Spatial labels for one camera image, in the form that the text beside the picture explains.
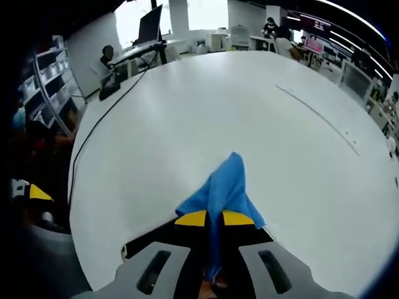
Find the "desk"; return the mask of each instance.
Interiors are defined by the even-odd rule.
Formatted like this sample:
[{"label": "desk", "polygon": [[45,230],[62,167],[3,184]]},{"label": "desk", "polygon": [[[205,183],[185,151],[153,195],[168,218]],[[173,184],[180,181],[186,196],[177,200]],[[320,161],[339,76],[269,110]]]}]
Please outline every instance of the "desk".
[{"label": "desk", "polygon": [[[139,76],[89,104],[71,161]],[[268,231],[317,283],[360,295],[397,244],[398,161],[338,86],[262,51],[150,69],[96,127],[76,163],[70,214],[90,286],[111,282],[122,246],[175,217],[176,206],[232,151],[244,159],[247,194]]]},{"label": "desk", "polygon": [[[206,45],[210,52],[226,51],[229,48],[229,39],[231,34],[228,33],[210,33],[206,39]],[[267,51],[276,52],[274,39],[267,39],[261,36],[250,36],[249,50],[264,50],[263,44],[267,44]]]},{"label": "desk", "polygon": [[112,59],[108,64],[109,65],[118,65],[126,60],[131,60],[131,59],[134,59],[137,57],[141,57],[142,55],[152,52],[152,51],[155,51],[155,50],[164,50],[165,47],[166,47],[166,45],[162,44],[161,42],[158,42],[158,43],[152,44],[152,45],[146,45],[146,46],[138,45],[138,46],[134,47],[133,49],[123,53],[122,55]]},{"label": "desk", "polygon": [[312,64],[312,59],[313,59],[313,56],[314,55],[317,55],[317,56],[320,56],[321,57],[321,52],[317,52],[317,51],[315,51],[315,50],[313,50],[313,49],[311,49],[311,48],[308,48],[308,47],[306,47],[305,45],[304,46],[302,46],[300,49],[303,49],[303,50],[306,50],[306,51],[309,51],[310,52],[310,55],[309,55],[309,63],[308,63],[308,67],[310,67],[310,65]]},{"label": "desk", "polygon": [[382,131],[389,128],[391,132],[394,132],[395,125],[392,123],[392,116],[387,115],[379,103],[377,103],[372,97],[368,98],[368,104],[371,106],[369,110],[370,116],[373,118],[375,123],[380,127]]},{"label": "desk", "polygon": [[338,86],[353,98],[361,107],[366,109],[368,99],[375,85],[363,70],[348,60],[342,62],[342,73],[337,81]]}]

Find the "wall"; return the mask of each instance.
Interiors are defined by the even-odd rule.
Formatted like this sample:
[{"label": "wall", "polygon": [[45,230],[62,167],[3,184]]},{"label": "wall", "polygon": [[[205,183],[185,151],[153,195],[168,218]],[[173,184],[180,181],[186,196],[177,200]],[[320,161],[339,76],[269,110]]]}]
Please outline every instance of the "wall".
[{"label": "wall", "polygon": [[229,27],[243,25],[249,29],[251,35],[262,36],[262,29],[266,23],[264,8],[237,0],[229,0],[228,8]]},{"label": "wall", "polygon": [[[190,31],[188,26],[187,0],[169,0],[173,34],[165,39],[182,39],[179,52],[185,52],[196,45],[199,39],[206,39],[211,31]],[[228,0],[229,26],[243,25],[252,35],[260,36],[266,23],[265,9],[237,0]],[[104,45],[110,44],[115,51],[122,52],[119,44],[115,14],[109,13],[85,26],[67,40],[69,61],[76,81],[87,97],[100,88],[99,79],[90,70],[89,65],[102,55]]]},{"label": "wall", "polygon": [[399,74],[393,74],[392,82],[390,88],[388,89],[387,97],[390,98],[393,96],[394,92],[399,92]]},{"label": "wall", "polygon": [[102,48],[109,44],[122,52],[119,44],[115,14],[109,13],[85,26],[67,41],[69,64],[83,96],[87,97],[100,88],[99,78],[89,65],[102,55]]},{"label": "wall", "polygon": [[283,17],[287,17],[287,11],[280,6],[277,5],[267,5],[266,6],[266,19],[268,17],[272,17],[274,22],[278,26],[281,26],[281,20]]}]

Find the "blue cloth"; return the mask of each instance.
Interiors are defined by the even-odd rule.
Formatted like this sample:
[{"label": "blue cloth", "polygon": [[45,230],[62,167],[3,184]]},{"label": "blue cloth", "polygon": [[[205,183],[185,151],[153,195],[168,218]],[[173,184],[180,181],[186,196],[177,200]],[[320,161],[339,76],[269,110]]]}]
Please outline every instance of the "blue cloth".
[{"label": "blue cloth", "polygon": [[20,107],[12,119],[12,126],[15,132],[25,132],[25,107]]},{"label": "blue cloth", "polygon": [[205,184],[180,204],[176,214],[181,217],[200,210],[207,210],[209,215],[210,261],[205,277],[213,282],[221,268],[218,219],[222,211],[242,213],[254,221],[256,228],[265,225],[262,216],[245,193],[244,162],[239,154],[231,153],[230,157],[211,173]]}]

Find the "yellow marking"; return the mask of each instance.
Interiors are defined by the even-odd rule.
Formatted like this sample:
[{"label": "yellow marking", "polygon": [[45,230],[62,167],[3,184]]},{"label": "yellow marking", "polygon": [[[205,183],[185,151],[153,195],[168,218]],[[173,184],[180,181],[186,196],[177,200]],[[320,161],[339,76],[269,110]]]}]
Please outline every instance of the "yellow marking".
[{"label": "yellow marking", "polygon": [[41,189],[39,189],[36,185],[31,184],[31,191],[29,193],[29,198],[39,198],[44,199],[46,201],[54,201],[53,198],[44,193]]},{"label": "yellow marking", "polygon": [[181,216],[175,221],[175,224],[187,226],[205,226],[206,210],[192,212]]},{"label": "yellow marking", "polygon": [[254,224],[254,221],[242,213],[223,211],[223,219],[225,225],[247,225]]}]

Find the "white shelf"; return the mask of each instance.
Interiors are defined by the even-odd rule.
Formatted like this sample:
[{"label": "white shelf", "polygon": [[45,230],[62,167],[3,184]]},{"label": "white shelf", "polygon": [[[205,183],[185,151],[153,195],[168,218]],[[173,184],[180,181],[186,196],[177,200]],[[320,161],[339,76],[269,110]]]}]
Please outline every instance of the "white shelf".
[{"label": "white shelf", "polygon": [[65,104],[67,102],[69,102],[72,98],[69,97],[67,100],[63,101],[58,107],[57,109],[55,109],[55,111],[57,112],[57,114],[60,114],[61,110],[63,109],[63,107],[65,106]]},{"label": "white shelf", "polygon": [[36,115],[42,111],[42,109],[46,107],[46,103],[41,103],[39,106],[37,106],[37,108],[35,110],[33,110],[33,112],[29,115],[29,119],[33,120]]},{"label": "white shelf", "polygon": [[[64,101],[62,104],[60,104],[57,109],[55,109],[55,112],[57,112],[57,114],[60,114],[61,110],[63,109],[63,107],[66,105],[67,102],[69,102],[72,98],[68,98],[68,100]],[[53,117],[51,119],[51,121],[49,122],[49,128],[51,128],[51,126],[54,124],[55,122],[55,117]]]},{"label": "white shelf", "polygon": [[54,53],[61,53],[63,50],[65,50],[65,48],[58,48],[58,49],[52,49],[52,50],[48,50],[45,52],[41,52],[37,55],[37,58],[45,56],[45,55],[49,55],[49,54],[54,54]]}]

